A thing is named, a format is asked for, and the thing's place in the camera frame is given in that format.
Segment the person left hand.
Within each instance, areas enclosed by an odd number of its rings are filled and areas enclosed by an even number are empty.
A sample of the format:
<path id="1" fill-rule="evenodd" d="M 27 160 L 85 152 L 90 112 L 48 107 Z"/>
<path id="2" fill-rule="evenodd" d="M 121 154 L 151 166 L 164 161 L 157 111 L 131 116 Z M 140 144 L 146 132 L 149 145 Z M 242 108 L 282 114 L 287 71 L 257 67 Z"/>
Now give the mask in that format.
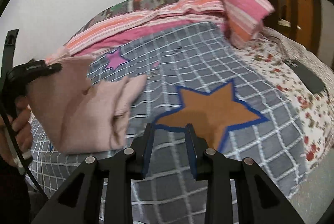
<path id="1" fill-rule="evenodd" d="M 11 116 L 8 116 L 8 119 L 10 121 L 13 131 L 16 133 L 15 138 L 19 149 L 22 152 L 26 152 L 31 148 L 33 141 L 31 125 L 29 123 L 31 110 L 28 107 L 28 99 L 26 97 L 18 97 L 15 100 L 15 103 L 19 114 L 14 120 Z M 5 128 L 5 123 L 1 118 L 1 157 L 10 166 L 16 166 L 9 145 L 7 143 Z"/>

